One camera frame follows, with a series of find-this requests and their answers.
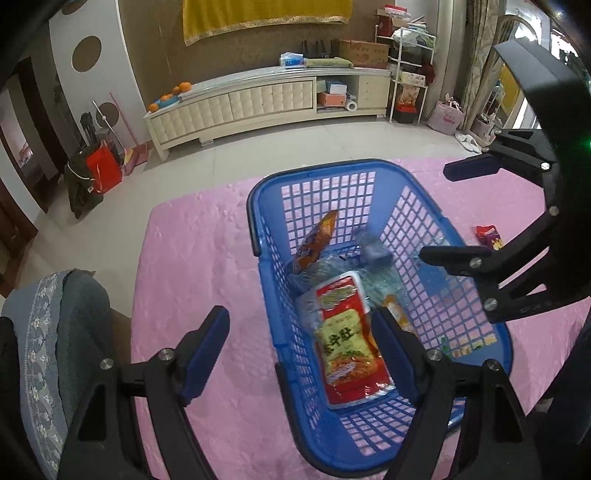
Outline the green cracker packet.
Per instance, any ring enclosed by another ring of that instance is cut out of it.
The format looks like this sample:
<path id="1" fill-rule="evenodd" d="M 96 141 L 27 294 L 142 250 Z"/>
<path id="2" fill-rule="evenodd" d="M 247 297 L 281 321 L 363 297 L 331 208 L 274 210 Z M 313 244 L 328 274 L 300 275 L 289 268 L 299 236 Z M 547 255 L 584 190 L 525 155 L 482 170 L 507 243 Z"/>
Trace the green cracker packet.
<path id="1" fill-rule="evenodd" d="M 460 340 L 449 340 L 447 336 L 442 336 L 440 338 L 440 347 L 441 351 L 447 357 L 457 360 L 497 342 L 498 339 L 494 333 L 490 333 L 485 337 L 474 340 L 471 340 L 467 336 L 462 337 Z"/>

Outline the yellow hanging cloth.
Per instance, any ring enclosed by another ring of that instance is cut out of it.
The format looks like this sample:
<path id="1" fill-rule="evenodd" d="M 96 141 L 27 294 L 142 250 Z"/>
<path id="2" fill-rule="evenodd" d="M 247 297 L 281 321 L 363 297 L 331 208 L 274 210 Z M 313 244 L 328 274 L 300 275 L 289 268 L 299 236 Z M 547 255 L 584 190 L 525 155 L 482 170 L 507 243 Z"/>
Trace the yellow hanging cloth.
<path id="1" fill-rule="evenodd" d="M 293 24 L 346 24 L 353 2 L 342 0 L 194 0 L 182 2 L 186 46 L 226 33 Z"/>

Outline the pink quilted table cloth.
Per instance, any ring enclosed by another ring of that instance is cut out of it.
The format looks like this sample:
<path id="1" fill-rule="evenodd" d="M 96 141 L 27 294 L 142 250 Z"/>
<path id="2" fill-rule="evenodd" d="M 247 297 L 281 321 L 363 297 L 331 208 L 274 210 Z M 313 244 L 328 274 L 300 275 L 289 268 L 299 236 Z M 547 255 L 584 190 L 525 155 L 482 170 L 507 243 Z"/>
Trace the pink quilted table cloth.
<path id="1" fill-rule="evenodd" d="M 368 222 L 393 248 L 422 340 L 498 342 L 461 357 L 497 358 L 525 410 L 562 367 L 590 309 L 588 301 L 490 325 L 468 278 L 422 264 L 420 247 L 472 243 L 473 227 L 492 223 L 516 236 L 542 212 L 542 191 L 502 171 L 452 183 L 440 160 L 349 161 L 282 173 L 263 191 L 263 253 L 250 245 L 246 205 L 252 181 L 157 205 L 143 241 L 132 309 L 132 358 L 175 346 L 212 307 L 230 326 L 204 392 L 186 415 L 220 479 L 320 479 L 324 468 L 379 475 L 410 427 L 413 408 L 396 393 L 349 411 L 325 406 L 318 364 L 301 330 L 284 266 L 321 206 Z"/>

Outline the black bag on floor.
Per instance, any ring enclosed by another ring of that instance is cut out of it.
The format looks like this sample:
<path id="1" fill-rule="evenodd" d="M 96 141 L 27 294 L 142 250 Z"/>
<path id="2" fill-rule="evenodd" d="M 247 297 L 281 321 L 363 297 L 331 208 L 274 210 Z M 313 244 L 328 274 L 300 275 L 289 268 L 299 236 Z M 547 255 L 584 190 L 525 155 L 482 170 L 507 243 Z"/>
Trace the black bag on floor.
<path id="1" fill-rule="evenodd" d="M 77 220 L 103 201 L 103 195 L 97 191 L 95 179 L 86 163 L 89 153 L 88 147 L 82 148 L 69 158 L 64 167 L 69 206 Z"/>

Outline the grey embroidered chair cushion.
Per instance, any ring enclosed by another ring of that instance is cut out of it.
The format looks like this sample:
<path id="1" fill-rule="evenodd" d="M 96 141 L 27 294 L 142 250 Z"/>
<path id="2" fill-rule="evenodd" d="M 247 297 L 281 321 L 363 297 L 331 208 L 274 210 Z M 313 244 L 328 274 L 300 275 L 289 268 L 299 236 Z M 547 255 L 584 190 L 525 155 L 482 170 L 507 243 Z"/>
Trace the grey embroidered chair cushion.
<path id="1" fill-rule="evenodd" d="M 1 476 L 55 479 L 79 406 L 82 442 L 107 439 L 107 392 L 91 381 L 117 359 L 113 312 L 90 271 L 50 274 L 1 309 Z"/>

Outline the brown cake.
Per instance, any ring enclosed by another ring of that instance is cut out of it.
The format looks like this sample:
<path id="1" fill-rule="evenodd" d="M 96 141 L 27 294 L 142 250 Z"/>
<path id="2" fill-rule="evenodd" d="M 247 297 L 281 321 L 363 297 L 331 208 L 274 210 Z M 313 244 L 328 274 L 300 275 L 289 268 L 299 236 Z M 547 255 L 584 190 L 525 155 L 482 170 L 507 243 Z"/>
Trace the brown cake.
<path id="1" fill-rule="evenodd" d="M 388 309 L 391 315 L 394 317 L 394 320 L 398 323 L 402 330 L 412 333 L 415 336 L 418 336 L 417 331 L 409 319 L 404 307 L 399 302 L 398 298 L 394 294 L 389 294 L 385 297 L 383 301 L 383 306 Z"/>

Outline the red purple yellow snack packet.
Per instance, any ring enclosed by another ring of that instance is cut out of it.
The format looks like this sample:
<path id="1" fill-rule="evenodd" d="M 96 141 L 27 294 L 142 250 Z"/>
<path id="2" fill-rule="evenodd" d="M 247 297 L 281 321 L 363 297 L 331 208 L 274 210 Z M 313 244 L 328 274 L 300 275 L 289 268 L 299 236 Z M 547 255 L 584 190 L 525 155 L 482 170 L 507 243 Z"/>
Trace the red purple yellow snack packet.
<path id="1" fill-rule="evenodd" d="M 475 235 L 482 246 L 493 251 L 498 251 L 504 246 L 501 235 L 495 225 L 476 226 Z"/>

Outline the red shopping bag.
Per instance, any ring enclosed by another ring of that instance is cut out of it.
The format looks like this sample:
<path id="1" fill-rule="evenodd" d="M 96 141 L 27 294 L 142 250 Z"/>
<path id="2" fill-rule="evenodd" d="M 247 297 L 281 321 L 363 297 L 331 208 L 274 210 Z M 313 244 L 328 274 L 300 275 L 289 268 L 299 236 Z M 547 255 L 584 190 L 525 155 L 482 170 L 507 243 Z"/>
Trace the red shopping bag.
<path id="1" fill-rule="evenodd" d="M 99 194 L 109 192 L 122 181 L 121 169 L 105 142 L 86 158 L 86 165 L 94 179 L 94 188 Z"/>

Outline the pink white gift bag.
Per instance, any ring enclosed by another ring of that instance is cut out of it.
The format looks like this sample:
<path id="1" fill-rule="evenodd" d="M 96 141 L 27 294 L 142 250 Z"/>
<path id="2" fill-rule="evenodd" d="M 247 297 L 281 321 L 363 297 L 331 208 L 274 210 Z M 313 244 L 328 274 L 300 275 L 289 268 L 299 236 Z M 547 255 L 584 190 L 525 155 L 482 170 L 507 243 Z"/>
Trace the pink white gift bag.
<path id="1" fill-rule="evenodd" d="M 465 119 L 460 103 L 449 94 L 443 101 L 438 101 L 429 120 L 428 126 L 439 133 L 454 135 Z"/>

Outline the cardboard box on cabinet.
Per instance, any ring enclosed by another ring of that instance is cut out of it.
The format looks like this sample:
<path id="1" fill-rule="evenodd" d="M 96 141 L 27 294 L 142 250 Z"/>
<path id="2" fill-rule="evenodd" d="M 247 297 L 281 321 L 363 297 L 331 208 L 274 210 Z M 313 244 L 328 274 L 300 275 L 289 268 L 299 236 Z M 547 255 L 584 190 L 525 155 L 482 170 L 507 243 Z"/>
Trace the cardboard box on cabinet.
<path id="1" fill-rule="evenodd" d="M 332 40 L 332 54 L 347 59 L 356 67 L 386 69 L 388 45 L 358 40 Z"/>

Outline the green folded cloth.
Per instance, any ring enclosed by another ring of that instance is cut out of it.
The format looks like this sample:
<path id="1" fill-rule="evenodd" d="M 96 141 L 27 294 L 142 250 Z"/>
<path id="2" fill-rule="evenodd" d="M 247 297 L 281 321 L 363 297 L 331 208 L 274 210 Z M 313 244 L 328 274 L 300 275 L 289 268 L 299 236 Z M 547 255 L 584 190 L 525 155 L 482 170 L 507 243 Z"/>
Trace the green folded cloth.
<path id="1" fill-rule="evenodd" d="M 341 57 L 305 58 L 307 68 L 353 68 L 353 63 Z"/>

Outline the orange ice cream cone packet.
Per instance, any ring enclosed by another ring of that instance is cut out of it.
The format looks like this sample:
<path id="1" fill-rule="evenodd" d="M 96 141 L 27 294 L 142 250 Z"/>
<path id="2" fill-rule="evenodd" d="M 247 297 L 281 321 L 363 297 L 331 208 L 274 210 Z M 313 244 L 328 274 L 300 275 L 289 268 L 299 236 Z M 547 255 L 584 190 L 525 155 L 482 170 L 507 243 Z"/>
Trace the orange ice cream cone packet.
<path id="1" fill-rule="evenodd" d="M 294 253 L 293 272 L 300 274 L 312 263 L 318 261 L 322 251 L 327 248 L 335 232 L 335 225 L 338 222 L 339 211 L 331 210 L 308 232 L 304 241 L 297 247 Z"/>

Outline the blue tissue pack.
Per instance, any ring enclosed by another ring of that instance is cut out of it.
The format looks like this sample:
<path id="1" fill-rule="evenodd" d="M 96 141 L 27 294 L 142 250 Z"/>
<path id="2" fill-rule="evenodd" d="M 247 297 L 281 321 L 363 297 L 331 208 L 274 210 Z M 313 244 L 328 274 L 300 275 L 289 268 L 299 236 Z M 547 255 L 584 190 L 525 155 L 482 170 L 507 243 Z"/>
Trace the blue tissue pack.
<path id="1" fill-rule="evenodd" d="M 301 53 L 284 52 L 280 54 L 280 66 L 283 68 L 301 68 L 305 66 L 305 58 Z"/>

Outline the cream tv cabinet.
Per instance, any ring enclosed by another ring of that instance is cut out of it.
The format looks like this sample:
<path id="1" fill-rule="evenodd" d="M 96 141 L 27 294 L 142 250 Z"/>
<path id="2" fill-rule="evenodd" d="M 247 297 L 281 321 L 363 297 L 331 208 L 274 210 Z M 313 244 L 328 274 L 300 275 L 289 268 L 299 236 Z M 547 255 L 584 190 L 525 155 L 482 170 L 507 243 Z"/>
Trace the cream tv cabinet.
<path id="1" fill-rule="evenodd" d="M 190 86 L 178 100 L 144 116 L 161 159 L 197 140 L 274 126 L 387 115 L 391 73 L 363 67 L 266 67 Z"/>

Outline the blue purple candy box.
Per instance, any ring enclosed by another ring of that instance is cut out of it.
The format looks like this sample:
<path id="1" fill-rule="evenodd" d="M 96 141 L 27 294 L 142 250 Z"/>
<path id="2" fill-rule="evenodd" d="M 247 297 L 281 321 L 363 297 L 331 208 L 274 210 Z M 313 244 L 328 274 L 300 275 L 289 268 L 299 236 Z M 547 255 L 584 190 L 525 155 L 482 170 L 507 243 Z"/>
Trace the blue purple candy box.
<path id="1" fill-rule="evenodd" d="M 393 265 L 393 254 L 384 246 L 379 237 L 369 231 L 362 231 L 356 236 L 356 243 L 360 246 L 360 256 L 370 269 L 387 268 Z"/>

